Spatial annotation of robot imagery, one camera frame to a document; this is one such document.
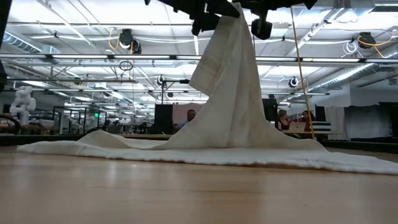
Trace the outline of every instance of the hair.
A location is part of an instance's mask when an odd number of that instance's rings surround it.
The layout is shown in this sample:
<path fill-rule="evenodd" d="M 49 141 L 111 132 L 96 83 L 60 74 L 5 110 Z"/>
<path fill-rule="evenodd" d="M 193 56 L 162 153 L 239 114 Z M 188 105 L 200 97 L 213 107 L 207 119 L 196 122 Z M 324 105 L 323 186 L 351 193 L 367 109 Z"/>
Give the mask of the hair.
<path fill-rule="evenodd" d="M 307 114 L 309 114 L 311 116 L 311 121 L 315 121 L 315 116 L 313 115 L 313 113 L 311 111 L 310 112 L 303 111 L 303 113 L 302 113 L 303 116 L 304 116 L 304 113 L 307 113 Z"/>
<path fill-rule="evenodd" d="M 194 110 L 188 110 L 187 111 L 187 115 L 189 114 L 189 112 L 194 112 L 194 113 L 197 113 L 196 111 L 194 111 Z"/>
<path fill-rule="evenodd" d="M 286 111 L 286 110 L 279 110 L 279 112 L 278 112 L 278 117 L 277 117 L 278 121 L 280 121 L 280 119 L 281 119 L 283 116 L 285 116 L 286 114 L 287 114 L 287 111 Z"/>

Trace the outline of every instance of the laptop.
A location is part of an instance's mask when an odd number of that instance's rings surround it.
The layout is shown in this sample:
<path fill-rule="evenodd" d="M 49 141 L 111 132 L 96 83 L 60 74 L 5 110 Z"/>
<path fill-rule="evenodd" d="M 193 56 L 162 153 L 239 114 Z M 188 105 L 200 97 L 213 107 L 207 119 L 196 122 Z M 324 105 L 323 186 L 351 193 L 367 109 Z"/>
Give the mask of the laptop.
<path fill-rule="evenodd" d="M 302 133 L 305 129 L 305 122 L 291 122 L 289 126 L 289 133 Z"/>

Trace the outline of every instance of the man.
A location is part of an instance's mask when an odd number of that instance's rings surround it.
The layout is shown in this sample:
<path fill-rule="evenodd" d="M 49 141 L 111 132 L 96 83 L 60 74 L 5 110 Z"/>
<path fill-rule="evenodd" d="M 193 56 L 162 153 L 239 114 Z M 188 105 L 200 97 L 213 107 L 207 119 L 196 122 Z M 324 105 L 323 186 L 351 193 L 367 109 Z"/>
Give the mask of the man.
<path fill-rule="evenodd" d="M 194 110 L 188 110 L 188 112 L 187 112 L 187 120 L 182 122 L 182 123 L 180 123 L 180 124 L 178 124 L 177 129 L 182 129 L 182 127 L 184 127 L 188 122 L 193 120 L 196 115 L 197 115 L 197 113 Z"/>

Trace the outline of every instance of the yellow cable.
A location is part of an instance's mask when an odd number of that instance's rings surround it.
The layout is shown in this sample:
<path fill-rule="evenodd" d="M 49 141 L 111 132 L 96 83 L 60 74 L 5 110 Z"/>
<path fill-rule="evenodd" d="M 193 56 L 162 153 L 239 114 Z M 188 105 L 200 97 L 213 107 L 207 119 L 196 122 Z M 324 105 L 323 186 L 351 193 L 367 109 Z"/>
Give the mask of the yellow cable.
<path fill-rule="evenodd" d="M 313 125 L 312 125 L 312 118 L 311 118 L 311 111 L 310 111 L 310 105 L 308 104 L 308 98 L 307 98 L 307 93 L 305 92 L 305 85 L 304 85 L 304 79 L 303 79 L 303 71 L 301 68 L 301 60 L 300 60 L 300 54 L 299 54 L 299 45 L 297 44 L 297 33 L 296 33 L 296 26 L 294 24 L 294 16 L 293 16 L 293 7 L 290 7 L 290 13 L 292 14 L 292 24 L 293 24 L 293 32 L 294 32 L 294 42 L 296 44 L 296 53 L 297 53 L 297 60 L 298 60 L 298 68 L 300 69 L 300 79 L 301 79 L 301 87 L 303 89 L 304 93 L 304 100 L 305 104 L 307 106 L 307 112 L 308 112 L 308 118 L 310 119 L 310 128 L 311 128 L 311 135 L 312 139 L 315 139 L 315 134 L 313 132 Z"/>
<path fill-rule="evenodd" d="M 113 32 L 113 29 L 111 29 L 111 33 L 109 34 L 109 37 L 112 37 L 112 32 Z M 116 50 L 119 47 L 119 38 L 120 38 L 120 34 L 118 35 L 118 39 L 116 40 L 117 41 L 116 47 L 112 46 L 111 39 L 109 38 L 108 44 L 113 50 Z"/>
<path fill-rule="evenodd" d="M 391 36 L 391 38 L 389 39 L 389 40 L 387 40 L 387 41 L 385 41 L 385 42 L 383 42 L 383 43 L 380 43 L 380 44 L 369 44 L 369 43 L 366 43 L 366 42 L 363 42 L 362 40 L 360 40 L 360 38 L 361 38 L 362 36 L 359 36 L 358 38 L 357 38 L 357 40 L 358 40 L 358 42 L 359 43 L 361 43 L 361 44 L 364 44 L 364 45 L 368 45 L 368 46 L 382 46 L 382 45 L 384 45 L 384 44 L 386 44 L 386 43 L 389 43 L 391 40 L 392 40 L 392 36 Z"/>
<path fill-rule="evenodd" d="M 377 47 L 375 46 L 374 47 L 375 49 L 376 49 L 376 51 L 379 53 L 379 55 L 382 57 L 382 58 L 386 58 L 381 52 L 380 52 L 380 50 L 379 49 L 377 49 Z"/>

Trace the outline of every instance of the wooden table surface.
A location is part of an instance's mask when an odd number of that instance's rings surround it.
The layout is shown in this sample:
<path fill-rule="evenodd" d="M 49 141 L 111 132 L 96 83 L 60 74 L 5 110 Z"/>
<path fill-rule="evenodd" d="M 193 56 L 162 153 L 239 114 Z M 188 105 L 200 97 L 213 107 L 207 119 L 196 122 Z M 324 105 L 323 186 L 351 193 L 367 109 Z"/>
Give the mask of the wooden table surface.
<path fill-rule="evenodd" d="M 398 161 L 398 155 L 365 154 Z M 45 156 L 0 148 L 0 223 L 397 220 L 393 175 Z"/>

